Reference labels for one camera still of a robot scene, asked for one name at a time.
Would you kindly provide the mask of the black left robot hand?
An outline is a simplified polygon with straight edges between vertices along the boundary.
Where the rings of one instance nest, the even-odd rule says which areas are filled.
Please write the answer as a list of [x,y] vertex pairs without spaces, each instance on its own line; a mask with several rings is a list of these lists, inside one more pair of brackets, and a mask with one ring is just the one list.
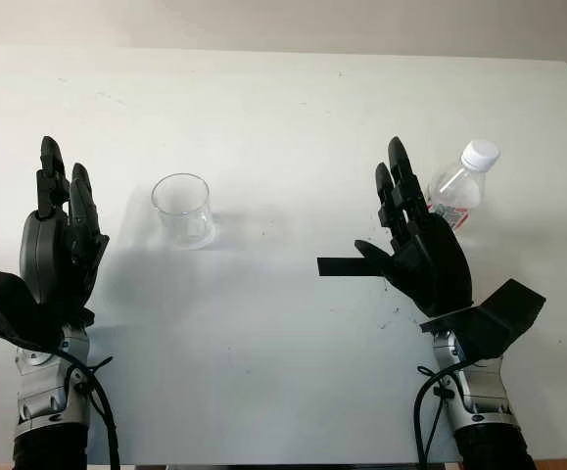
[[51,319],[89,327],[86,307],[110,237],[101,232],[88,172],[76,163],[67,177],[59,144],[42,138],[36,172],[37,209],[26,218],[22,279]]

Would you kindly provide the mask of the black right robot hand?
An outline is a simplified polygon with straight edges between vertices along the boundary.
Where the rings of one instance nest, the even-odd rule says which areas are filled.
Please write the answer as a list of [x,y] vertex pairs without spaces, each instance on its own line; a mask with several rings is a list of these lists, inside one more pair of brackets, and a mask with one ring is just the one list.
[[355,248],[378,274],[427,316],[472,305],[470,269],[449,224],[429,211],[401,139],[388,143],[389,161],[375,169],[379,220],[390,231],[389,254],[368,241]]

